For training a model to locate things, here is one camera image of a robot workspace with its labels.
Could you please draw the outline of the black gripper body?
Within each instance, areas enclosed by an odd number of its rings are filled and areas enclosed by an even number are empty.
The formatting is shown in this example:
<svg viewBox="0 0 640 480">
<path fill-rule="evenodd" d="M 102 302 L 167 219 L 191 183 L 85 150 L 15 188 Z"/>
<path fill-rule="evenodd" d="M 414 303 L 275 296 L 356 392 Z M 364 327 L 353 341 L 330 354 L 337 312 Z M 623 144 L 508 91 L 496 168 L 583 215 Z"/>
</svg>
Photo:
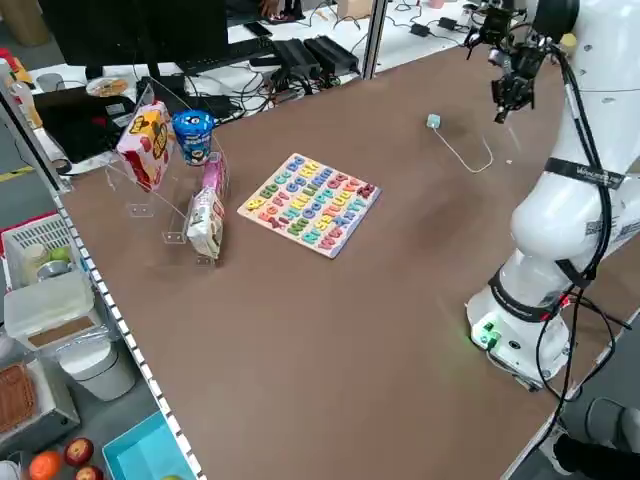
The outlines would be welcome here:
<svg viewBox="0 0 640 480">
<path fill-rule="evenodd" d="M 503 46 L 503 77 L 534 80 L 545 59 L 545 48 L 525 43 Z"/>
</svg>

